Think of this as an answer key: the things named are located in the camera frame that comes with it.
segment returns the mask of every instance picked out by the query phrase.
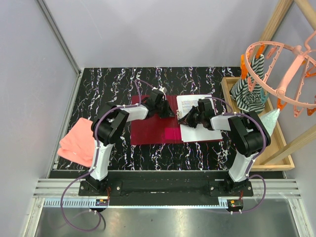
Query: wooden box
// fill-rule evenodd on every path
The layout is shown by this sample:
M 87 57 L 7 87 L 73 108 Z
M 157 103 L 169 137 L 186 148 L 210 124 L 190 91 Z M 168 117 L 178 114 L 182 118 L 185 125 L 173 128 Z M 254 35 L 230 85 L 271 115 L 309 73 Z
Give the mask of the wooden box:
M 240 112 L 235 101 L 231 99 L 229 91 L 233 85 L 239 80 L 239 78 L 223 78 L 222 80 L 222 89 L 224 92 L 225 101 L 228 102 L 235 112 Z M 259 115 L 263 115 L 269 111 L 273 110 L 270 99 L 266 101 L 264 111 Z M 276 123 L 276 127 L 271 136 L 271 144 L 265 149 L 265 151 L 256 159 L 251 171 L 283 171 L 293 169 L 294 163 L 291 155 L 287 156 L 283 160 L 277 162 L 276 164 L 261 164 L 280 148 L 286 145 L 284 136 L 282 134 L 279 123 Z

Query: folded towel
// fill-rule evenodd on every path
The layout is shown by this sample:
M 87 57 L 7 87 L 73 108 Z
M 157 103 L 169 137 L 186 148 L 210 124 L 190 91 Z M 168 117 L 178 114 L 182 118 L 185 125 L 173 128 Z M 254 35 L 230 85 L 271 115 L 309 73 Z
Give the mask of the folded towel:
M 59 142 L 57 154 L 72 162 L 86 167 L 92 166 L 94 138 L 91 131 L 92 121 L 79 118 L 78 122 Z

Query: wooden pole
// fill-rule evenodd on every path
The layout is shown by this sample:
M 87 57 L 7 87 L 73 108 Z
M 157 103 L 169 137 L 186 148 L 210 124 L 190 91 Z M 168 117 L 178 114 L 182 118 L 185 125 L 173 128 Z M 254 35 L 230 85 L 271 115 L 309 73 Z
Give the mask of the wooden pole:
M 311 27 L 316 31 L 316 12 L 308 0 L 294 0 L 297 6 L 301 9 L 306 20 Z
M 266 159 L 262 164 L 274 164 L 292 154 L 316 138 L 316 124 L 295 138 L 281 150 Z
M 278 1 L 269 22 L 267 23 L 263 33 L 261 34 L 261 37 L 259 38 L 259 41 L 270 41 L 272 39 L 292 3 L 293 0 Z M 249 58 L 249 62 L 252 61 L 252 58 L 256 55 L 259 48 L 259 45 L 255 47 L 252 55 Z

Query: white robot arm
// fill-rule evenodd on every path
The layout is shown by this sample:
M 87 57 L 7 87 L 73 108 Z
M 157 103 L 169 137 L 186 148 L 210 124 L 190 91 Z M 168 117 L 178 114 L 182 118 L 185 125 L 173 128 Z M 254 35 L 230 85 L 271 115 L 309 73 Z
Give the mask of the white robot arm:
M 101 114 L 104 114 L 115 106 L 113 103 L 107 103 L 105 110 L 102 111 Z M 142 105 L 134 108 L 117 109 L 104 119 L 101 123 L 102 126 L 98 129 L 100 147 L 96 147 L 95 149 L 93 164 L 95 163 L 97 149 L 99 149 L 98 160 L 96 166 L 91 167 L 91 174 L 86 179 L 90 185 L 98 190 L 100 189 L 99 184 L 107 179 L 111 150 L 116 140 L 121 136 L 126 122 L 150 118 L 155 113 L 158 113 L 161 118 L 174 116 L 174 113 L 171 111 L 164 97 L 163 89 L 153 89 L 150 97 L 143 101 Z M 260 124 L 268 146 L 271 139 L 258 115 L 255 112 L 249 112 L 248 115 Z M 98 121 L 99 119 L 93 123 L 93 131 Z M 201 123 L 208 130 L 230 131 L 232 140 L 236 145 L 237 154 L 225 183 L 228 192 L 230 190 L 238 190 L 244 186 L 250 168 L 253 165 L 252 158 L 258 154 L 263 146 L 262 134 L 254 124 L 240 116 L 216 116 L 209 99 L 200 99 L 198 106 L 193 107 L 191 111 L 179 119 L 178 122 L 193 128 Z

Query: black marble surface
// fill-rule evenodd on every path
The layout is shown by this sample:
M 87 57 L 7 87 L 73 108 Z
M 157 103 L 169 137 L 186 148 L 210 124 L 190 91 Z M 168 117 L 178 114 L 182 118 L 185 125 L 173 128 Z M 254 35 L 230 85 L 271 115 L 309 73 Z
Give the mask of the black marble surface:
M 224 98 L 222 77 L 240 76 L 238 67 L 184 68 L 86 68 L 80 82 L 68 130 L 81 117 L 94 120 L 98 109 L 108 101 L 131 104 L 137 95 L 133 80 L 139 78 L 155 87 L 164 86 L 169 95 L 210 94 Z M 141 93 L 150 89 L 142 83 Z M 218 113 L 226 107 L 216 101 Z M 235 146 L 222 132 L 221 142 L 155 144 L 132 146 L 130 123 L 112 150 L 109 170 L 226 170 L 233 164 Z M 59 158 L 59 170 L 82 170 L 86 167 Z

